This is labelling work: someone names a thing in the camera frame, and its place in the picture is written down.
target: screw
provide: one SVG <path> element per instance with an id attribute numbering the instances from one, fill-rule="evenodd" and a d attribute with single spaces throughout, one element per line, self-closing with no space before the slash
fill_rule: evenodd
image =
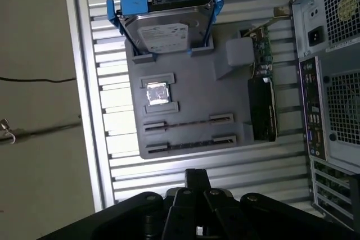
<path id="1" fill-rule="evenodd" d="M 156 197 L 151 195 L 151 196 L 147 196 L 146 199 L 149 200 L 149 201 L 152 201 L 152 200 L 155 200 Z"/>
<path id="2" fill-rule="evenodd" d="M 250 202 L 256 202 L 258 199 L 255 197 L 255 196 L 248 196 L 247 199 L 250 201 Z"/>
<path id="3" fill-rule="evenodd" d="M 219 195 L 219 194 L 220 194 L 220 191 L 218 191 L 217 189 L 212 189 L 212 190 L 210 191 L 210 194 L 211 194 L 211 195 Z"/>

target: white sticker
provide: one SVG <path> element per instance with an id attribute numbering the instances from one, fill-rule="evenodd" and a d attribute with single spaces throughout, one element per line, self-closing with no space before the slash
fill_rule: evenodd
<path id="1" fill-rule="evenodd" d="M 360 42 L 360 37 L 354 38 L 352 40 L 348 40 L 347 42 L 342 42 L 342 43 L 337 44 L 337 45 L 332 46 L 332 47 L 328 47 L 326 49 L 326 52 L 329 53 L 329 52 L 335 51 L 337 49 L 341 49 L 341 48 L 353 45 L 353 44 L 358 43 L 358 42 Z"/>
<path id="2" fill-rule="evenodd" d="M 188 49 L 188 26 L 184 24 L 152 25 L 139 28 L 138 33 L 151 53 L 170 53 Z"/>

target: ventilated metal panel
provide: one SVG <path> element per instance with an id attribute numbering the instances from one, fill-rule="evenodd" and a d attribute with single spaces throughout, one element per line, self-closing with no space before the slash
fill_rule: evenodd
<path id="1" fill-rule="evenodd" d="M 328 38 L 331 44 L 360 32 L 359 0 L 324 0 Z"/>
<path id="2" fill-rule="evenodd" d="M 288 0 L 225 0 L 218 24 L 248 28 Z M 96 210 L 142 191 L 164 194 L 183 185 L 186 168 L 208 169 L 212 185 L 236 198 L 260 192 L 307 201 L 296 52 L 291 24 L 270 27 L 280 137 L 276 143 L 143 160 L 137 147 L 124 37 L 106 20 L 106 0 L 67 0 Z"/>
<path id="3" fill-rule="evenodd" d="M 338 140 L 359 145 L 360 73 L 334 76 L 326 90 L 331 130 Z"/>

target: circuit board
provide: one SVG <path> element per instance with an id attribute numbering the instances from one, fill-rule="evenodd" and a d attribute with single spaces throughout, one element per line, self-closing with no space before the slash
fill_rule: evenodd
<path id="1" fill-rule="evenodd" d="M 253 40 L 255 61 L 250 66 L 251 79 L 247 83 L 247 88 L 254 139 L 273 142 L 277 137 L 278 125 L 272 80 L 273 57 L 268 34 L 266 25 L 254 29 L 249 34 Z"/>
<path id="2" fill-rule="evenodd" d="M 252 77 L 270 77 L 272 78 L 272 53 L 269 40 L 269 32 L 266 26 L 262 26 L 250 34 L 253 40 L 255 63 Z"/>
<path id="3" fill-rule="evenodd" d="M 314 169 L 316 192 L 325 199 L 318 198 L 318 204 L 347 226 L 352 227 L 353 221 L 343 214 L 344 211 L 353 214 L 349 175 L 316 161 L 314 161 Z"/>

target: aluminum extrusion panel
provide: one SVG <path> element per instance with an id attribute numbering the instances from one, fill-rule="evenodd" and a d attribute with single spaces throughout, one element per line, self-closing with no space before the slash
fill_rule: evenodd
<path id="1" fill-rule="evenodd" d="M 269 28 L 280 129 L 276 143 L 144 160 L 134 126 L 125 38 L 108 22 L 106 0 L 66 1 L 96 211 L 141 191 L 164 194 L 183 183 L 187 167 L 207 169 L 211 184 L 231 190 L 236 198 L 259 192 L 286 203 L 309 201 L 290 21 Z M 274 7 L 289 0 L 224 1 L 217 23 L 244 21 L 250 27 L 266 22 Z M 113 127 L 117 130 L 106 135 Z M 309 203 L 296 205 L 311 210 Z"/>

